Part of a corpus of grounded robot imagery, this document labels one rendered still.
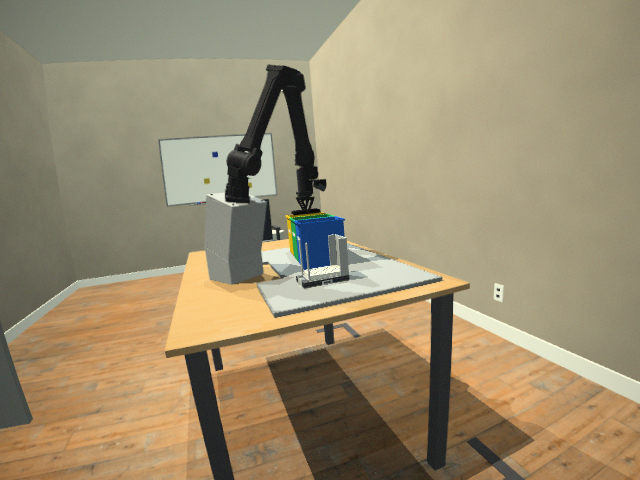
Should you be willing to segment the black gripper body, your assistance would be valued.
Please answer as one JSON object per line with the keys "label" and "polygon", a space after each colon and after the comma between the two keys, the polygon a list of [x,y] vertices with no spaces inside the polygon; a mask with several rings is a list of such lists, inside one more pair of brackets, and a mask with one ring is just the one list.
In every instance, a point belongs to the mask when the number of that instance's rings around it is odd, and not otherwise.
{"label": "black gripper body", "polygon": [[[307,198],[307,197],[312,196],[313,191],[305,192],[305,181],[308,181],[308,180],[309,179],[297,181],[298,182],[298,192],[296,192],[296,195],[298,195],[298,198]],[[301,196],[303,196],[303,197],[301,197]]]}

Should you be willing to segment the green open-top bin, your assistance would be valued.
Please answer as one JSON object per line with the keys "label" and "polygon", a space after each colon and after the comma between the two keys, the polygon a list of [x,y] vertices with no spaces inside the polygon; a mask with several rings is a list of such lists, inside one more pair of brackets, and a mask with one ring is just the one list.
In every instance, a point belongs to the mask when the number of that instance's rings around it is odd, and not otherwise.
{"label": "green open-top bin", "polygon": [[[292,229],[292,239],[293,239],[293,249],[294,249],[294,257],[299,262],[298,257],[298,246],[297,246],[297,236],[296,236],[296,225],[295,220],[304,220],[304,219],[314,219],[314,218],[323,218],[323,217],[333,217],[330,214],[322,214],[322,215],[312,215],[312,216],[302,216],[302,217],[293,217],[289,218],[291,220],[291,229]],[[293,221],[294,220],[294,221]]]}

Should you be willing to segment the white well plate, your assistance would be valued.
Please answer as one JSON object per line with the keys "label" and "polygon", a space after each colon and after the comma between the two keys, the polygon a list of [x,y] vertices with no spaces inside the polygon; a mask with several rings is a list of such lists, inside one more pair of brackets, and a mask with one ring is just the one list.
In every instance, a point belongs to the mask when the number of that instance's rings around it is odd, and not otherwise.
{"label": "white well plate", "polygon": [[[304,270],[304,275],[308,278],[308,270]],[[332,265],[310,269],[310,279],[317,280],[340,275],[340,266]]]}

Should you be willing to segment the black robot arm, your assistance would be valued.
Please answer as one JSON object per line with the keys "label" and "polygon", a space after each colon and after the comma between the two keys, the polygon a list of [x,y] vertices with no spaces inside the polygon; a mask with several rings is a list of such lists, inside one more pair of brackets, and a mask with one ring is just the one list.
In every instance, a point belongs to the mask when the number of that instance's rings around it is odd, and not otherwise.
{"label": "black robot arm", "polygon": [[225,189],[226,202],[250,203],[247,176],[255,176],[261,169],[261,143],[281,90],[287,102],[295,139],[295,165],[301,166],[296,170],[297,180],[309,179],[305,181],[305,191],[313,191],[313,187],[323,192],[326,189],[326,179],[314,180],[318,177],[318,167],[314,166],[314,151],[308,137],[301,98],[301,92],[306,89],[304,75],[284,65],[268,64],[266,70],[267,79],[247,132],[227,157],[229,176]]}

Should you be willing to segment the blue open-top bin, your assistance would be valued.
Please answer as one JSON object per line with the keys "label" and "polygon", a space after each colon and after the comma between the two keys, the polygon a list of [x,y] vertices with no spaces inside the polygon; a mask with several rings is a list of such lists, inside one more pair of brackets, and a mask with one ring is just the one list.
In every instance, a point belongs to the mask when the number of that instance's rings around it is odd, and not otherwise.
{"label": "blue open-top bin", "polygon": [[345,219],[333,216],[314,219],[295,220],[300,261],[299,239],[301,240],[303,269],[307,270],[306,247],[308,245],[309,268],[330,266],[328,235],[344,236]]}

